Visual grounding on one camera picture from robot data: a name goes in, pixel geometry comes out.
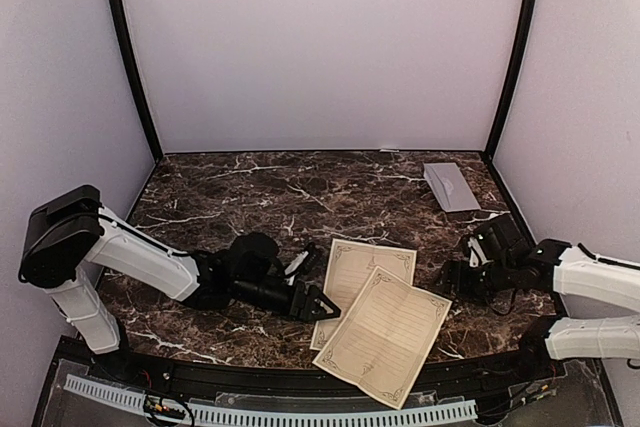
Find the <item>grey paper envelope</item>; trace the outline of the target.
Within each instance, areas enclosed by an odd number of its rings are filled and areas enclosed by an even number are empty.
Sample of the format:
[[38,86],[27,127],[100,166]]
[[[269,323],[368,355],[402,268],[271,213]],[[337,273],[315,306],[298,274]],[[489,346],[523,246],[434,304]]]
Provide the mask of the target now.
[[456,163],[425,163],[427,181],[440,207],[447,213],[480,210],[469,184]]

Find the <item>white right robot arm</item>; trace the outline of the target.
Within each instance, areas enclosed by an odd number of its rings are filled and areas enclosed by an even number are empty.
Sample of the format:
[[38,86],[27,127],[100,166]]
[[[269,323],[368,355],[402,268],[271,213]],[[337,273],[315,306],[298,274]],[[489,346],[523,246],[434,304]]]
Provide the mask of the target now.
[[549,360],[625,359],[639,366],[639,266],[571,244],[545,239],[531,245],[512,217],[490,219],[461,242],[463,257],[443,264],[436,285],[447,296],[490,305],[508,291],[537,291],[594,299],[629,310],[626,317],[537,318],[519,340],[510,371],[534,379]]

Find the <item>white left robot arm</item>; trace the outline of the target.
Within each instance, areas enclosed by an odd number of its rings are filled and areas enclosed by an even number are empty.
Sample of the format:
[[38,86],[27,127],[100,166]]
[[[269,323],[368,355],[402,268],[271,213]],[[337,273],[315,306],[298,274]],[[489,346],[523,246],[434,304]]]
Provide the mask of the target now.
[[238,236],[229,247],[180,251],[130,226],[105,207],[100,192],[82,185],[36,208],[29,217],[18,271],[22,283],[43,289],[101,364],[120,383],[141,374],[126,333],[82,272],[101,265],[142,282],[191,309],[222,310],[239,300],[301,322],[332,320],[340,308],[300,275],[318,260],[308,244],[288,269],[263,233]]

